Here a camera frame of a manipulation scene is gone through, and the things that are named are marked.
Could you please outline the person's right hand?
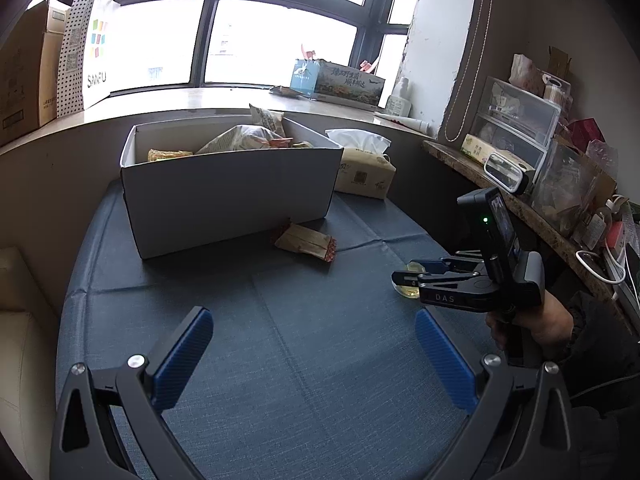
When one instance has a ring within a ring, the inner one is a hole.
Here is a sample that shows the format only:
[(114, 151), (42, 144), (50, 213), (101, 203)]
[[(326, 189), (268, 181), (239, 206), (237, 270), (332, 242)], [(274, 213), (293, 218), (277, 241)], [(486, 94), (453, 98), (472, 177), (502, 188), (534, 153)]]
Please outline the person's right hand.
[[(485, 318), (492, 339), (500, 350), (506, 350), (510, 336), (506, 332), (507, 322), (493, 313)], [(537, 344), (556, 344), (570, 339), (574, 330), (574, 318), (562, 302), (546, 290), (542, 307), (533, 314), (523, 314), (512, 322), (530, 333)]]

